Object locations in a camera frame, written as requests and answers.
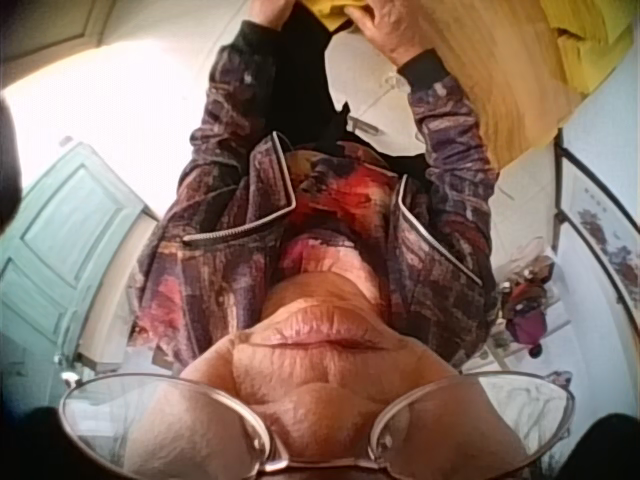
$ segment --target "jacket sleeve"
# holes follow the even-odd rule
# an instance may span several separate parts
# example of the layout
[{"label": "jacket sleeve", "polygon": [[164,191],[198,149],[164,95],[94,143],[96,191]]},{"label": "jacket sleeve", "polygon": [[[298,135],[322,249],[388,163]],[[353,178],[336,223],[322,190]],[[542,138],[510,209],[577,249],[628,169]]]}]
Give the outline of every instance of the jacket sleeve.
[{"label": "jacket sleeve", "polygon": [[426,145],[429,211],[421,220],[449,253],[482,280],[488,313],[493,315],[489,198],[498,174],[487,156],[478,117],[435,51],[418,55],[399,73],[411,86],[409,103]]},{"label": "jacket sleeve", "polygon": [[[191,135],[193,153],[177,198],[156,227],[136,269],[137,327],[152,339],[172,338],[182,322],[178,255],[185,235],[213,231],[264,135],[279,32],[244,22],[211,69],[204,114]],[[161,345],[165,352],[173,350]]]}]

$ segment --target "woman's hand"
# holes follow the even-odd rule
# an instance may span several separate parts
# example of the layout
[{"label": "woman's hand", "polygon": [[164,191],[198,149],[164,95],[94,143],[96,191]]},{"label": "woman's hand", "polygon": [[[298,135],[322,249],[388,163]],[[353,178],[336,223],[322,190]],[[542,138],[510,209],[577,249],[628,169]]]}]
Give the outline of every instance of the woman's hand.
[{"label": "woman's hand", "polygon": [[433,48],[420,0],[368,0],[368,3],[372,12],[357,7],[347,7],[345,12],[396,67]]},{"label": "woman's hand", "polygon": [[291,15],[294,3],[296,0],[251,0],[249,20],[280,30]]}]

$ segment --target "wooden door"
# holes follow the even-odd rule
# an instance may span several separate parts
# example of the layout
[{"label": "wooden door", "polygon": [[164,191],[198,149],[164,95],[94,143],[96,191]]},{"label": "wooden door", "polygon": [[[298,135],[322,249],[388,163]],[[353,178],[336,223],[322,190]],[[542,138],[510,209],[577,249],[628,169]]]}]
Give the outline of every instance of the wooden door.
[{"label": "wooden door", "polygon": [[115,0],[23,0],[2,32],[2,85],[100,44]]},{"label": "wooden door", "polygon": [[31,188],[0,239],[0,321],[6,395],[55,403],[109,262],[143,202],[79,144]]}]

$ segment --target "woman's lips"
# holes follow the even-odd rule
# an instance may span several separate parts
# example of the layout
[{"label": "woman's lips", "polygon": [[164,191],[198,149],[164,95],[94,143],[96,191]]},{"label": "woman's lips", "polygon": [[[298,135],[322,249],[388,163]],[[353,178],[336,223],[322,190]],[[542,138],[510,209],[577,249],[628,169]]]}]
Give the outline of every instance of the woman's lips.
[{"label": "woman's lips", "polygon": [[252,329],[250,343],[282,348],[334,347],[385,350],[397,340],[381,322],[342,304],[317,303],[285,308]]}]

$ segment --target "eyeglasses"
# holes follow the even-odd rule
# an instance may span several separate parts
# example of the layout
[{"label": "eyeglasses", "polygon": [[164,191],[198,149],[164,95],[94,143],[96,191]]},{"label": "eyeglasses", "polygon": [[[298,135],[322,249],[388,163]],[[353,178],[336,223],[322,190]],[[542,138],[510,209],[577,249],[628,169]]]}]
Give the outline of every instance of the eyeglasses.
[{"label": "eyeglasses", "polygon": [[571,392],[536,375],[449,377],[386,407],[369,433],[368,456],[323,463],[290,458],[249,407],[178,378],[98,377],[73,386],[59,413],[81,450],[129,478],[236,480],[292,468],[356,467],[396,479],[486,479],[540,458],[567,432],[574,407]]}]

